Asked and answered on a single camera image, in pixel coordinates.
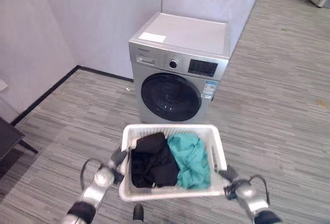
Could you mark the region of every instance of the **washing machine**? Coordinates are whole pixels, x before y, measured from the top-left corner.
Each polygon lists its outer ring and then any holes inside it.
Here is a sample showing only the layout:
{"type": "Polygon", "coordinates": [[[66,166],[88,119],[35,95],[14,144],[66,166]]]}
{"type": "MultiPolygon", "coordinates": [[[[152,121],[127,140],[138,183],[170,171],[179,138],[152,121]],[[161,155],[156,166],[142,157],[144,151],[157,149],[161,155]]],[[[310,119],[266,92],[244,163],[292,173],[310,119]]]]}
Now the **washing machine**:
{"type": "Polygon", "coordinates": [[[228,24],[157,13],[129,54],[141,121],[199,124],[229,62],[228,24]]]}

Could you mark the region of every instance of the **control panel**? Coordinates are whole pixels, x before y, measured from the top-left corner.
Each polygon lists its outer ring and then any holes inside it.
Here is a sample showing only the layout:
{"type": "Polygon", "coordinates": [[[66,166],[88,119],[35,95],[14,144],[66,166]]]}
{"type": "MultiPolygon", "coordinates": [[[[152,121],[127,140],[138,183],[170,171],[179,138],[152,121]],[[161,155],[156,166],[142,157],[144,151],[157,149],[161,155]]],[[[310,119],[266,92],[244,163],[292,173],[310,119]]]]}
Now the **control panel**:
{"type": "Polygon", "coordinates": [[[158,68],[168,72],[220,80],[228,60],[202,57],[176,51],[129,43],[133,63],[158,68]]]}

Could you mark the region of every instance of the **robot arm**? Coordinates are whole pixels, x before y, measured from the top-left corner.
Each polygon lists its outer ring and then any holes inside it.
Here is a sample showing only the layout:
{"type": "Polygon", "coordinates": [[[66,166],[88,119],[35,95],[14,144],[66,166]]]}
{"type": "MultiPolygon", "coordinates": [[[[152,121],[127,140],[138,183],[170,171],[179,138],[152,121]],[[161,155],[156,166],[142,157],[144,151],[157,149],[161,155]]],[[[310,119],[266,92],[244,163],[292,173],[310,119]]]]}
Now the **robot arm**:
{"type": "Polygon", "coordinates": [[[270,210],[269,193],[266,181],[263,177],[255,175],[250,180],[240,179],[237,172],[228,165],[226,171],[219,171],[219,174],[227,179],[231,185],[224,188],[227,199],[236,198],[241,207],[246,211],[253,224],[273,224],[282,222],[281,219],[270,210]],[[266,188],[266,200],[256,188],[251,185],[251,180],[261,178],[266,188]]]}
{"type": "MultiPolygon", "coordinates": [[[[82,174],[81,188],[83,190],[79,200],[69,209],[67,215],[60,221],[60,224],[90,224],[93,221],[97,210],[103,202],[104,196],[113,184],[120,183],[124,176],[117,170],[117,167],[124,161],[128,151],[117,149],[111,156],[107,165],[101,164],[94,175],[93,181],[85,188],[82,174]]],[[[82,172],[89,161],[85,162],[82,172]]]]}
{"type": "MultiPolygon", "coordinates": [[[[117,149],[111,156],[108,165],[101,165],[88,187],[85,188],[84,184],[81,183],[83,193],[60,221],[60,224],[90,224],[93,221],[108,189],[113,184],[118,184],[123,180],[124,176],[117,171],[117,167],[124,161],[127,154],[128,151],[117,149]]],[[[253,178],[250,180],[240,179],[236,171],[230,166],[226,171],[219,171],[219,174],[231,183],[224,188],[227,198],[236,198],[253,224],[281,222],[281,219],[270,210],[267,187],[267,199],[265,200],[251,185],[250,181],[253,178]]]]}

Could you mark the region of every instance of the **black table leg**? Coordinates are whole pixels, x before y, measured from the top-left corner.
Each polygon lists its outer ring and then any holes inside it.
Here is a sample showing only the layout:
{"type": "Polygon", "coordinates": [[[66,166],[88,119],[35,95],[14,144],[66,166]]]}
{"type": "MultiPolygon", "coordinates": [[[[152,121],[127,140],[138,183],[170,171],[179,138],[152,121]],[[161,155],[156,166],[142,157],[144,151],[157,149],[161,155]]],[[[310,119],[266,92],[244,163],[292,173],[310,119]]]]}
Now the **black table leg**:
{"type": "Polygon", "coordinates": [[[19,144],[22,145],[24,148],[32,151],[33,153],[39,153],[39,151],[37,151],[35,148],[31,147],[28,143],[26,143],[25,141],[23,140],[20,140],[19,141],[19,144]]]}

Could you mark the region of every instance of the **washing machine door glass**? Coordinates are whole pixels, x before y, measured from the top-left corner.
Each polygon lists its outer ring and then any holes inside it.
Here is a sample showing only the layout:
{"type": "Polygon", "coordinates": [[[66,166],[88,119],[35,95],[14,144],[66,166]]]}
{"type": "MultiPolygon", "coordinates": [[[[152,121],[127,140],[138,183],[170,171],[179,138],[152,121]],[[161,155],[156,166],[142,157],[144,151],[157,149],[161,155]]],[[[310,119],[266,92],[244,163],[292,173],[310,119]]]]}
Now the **washing machine door glass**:
{"type": "Polygon", "coordinates": [[[157,116],[170,121],[186,121],[201,107],[198,89],[181,76],[160,73],[145,79],[141,88],[144,104],[157,116]]]}

